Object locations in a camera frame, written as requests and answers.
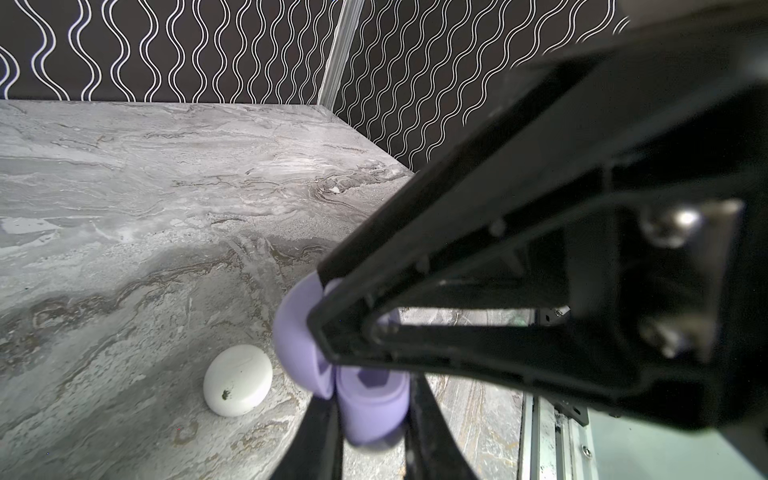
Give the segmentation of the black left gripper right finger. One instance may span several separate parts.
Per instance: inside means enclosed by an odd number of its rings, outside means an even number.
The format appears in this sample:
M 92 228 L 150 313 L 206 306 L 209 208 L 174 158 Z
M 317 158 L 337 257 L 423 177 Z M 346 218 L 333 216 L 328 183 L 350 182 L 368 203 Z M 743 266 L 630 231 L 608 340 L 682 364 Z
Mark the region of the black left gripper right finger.
M 476 479 L 423 374 L 410 376 L 405 431 L 406 479 Z

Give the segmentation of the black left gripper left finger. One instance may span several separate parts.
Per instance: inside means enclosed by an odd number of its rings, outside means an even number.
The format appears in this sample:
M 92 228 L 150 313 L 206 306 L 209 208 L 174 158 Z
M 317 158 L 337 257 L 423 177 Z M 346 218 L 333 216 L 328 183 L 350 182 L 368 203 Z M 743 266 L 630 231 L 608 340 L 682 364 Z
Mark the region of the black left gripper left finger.
M 313 396 L 293 441 L 270 478 L 341 479 L 343 441 L 336 399 Z

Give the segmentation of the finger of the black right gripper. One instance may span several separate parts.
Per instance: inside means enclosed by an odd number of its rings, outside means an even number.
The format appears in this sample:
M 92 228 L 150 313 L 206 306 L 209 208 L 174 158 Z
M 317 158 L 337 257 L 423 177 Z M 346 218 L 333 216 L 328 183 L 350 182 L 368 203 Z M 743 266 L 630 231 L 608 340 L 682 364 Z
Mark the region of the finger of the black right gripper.
M 683 429 L 764 415 L 766 67 L 758 35 L 516 71 L 320 265 L 321 350 Z

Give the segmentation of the purple earbud charging case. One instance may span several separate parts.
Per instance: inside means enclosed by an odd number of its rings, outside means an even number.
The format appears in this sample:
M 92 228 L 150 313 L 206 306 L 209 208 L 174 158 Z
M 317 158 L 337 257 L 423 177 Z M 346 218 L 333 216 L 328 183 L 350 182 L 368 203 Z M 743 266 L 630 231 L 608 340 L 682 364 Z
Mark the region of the purple earbud charging case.
M 335 365 L 322 354 L 310 333 L 308 315 L 339 283 L 335 279 L 323 285 L 312 272 L 290 289 L 273 322 L 274 349 L 296 384 L 321 399 L 337 401 L 343 434 L 351 446 L 383 451 L 404 435 L 410 375 Z

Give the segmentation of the white earbud charging case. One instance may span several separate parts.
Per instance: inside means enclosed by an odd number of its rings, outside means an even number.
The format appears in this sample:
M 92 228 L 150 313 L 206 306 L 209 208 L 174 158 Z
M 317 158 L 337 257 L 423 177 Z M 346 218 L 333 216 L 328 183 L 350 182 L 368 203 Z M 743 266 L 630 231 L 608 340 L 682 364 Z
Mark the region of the white earbud charging case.
M 273 367 L 259 347 L 242 344 L 221 352 L 203 380 L 207 406 L 222 417 L 239 417 L 259 406 L 269 393 Z

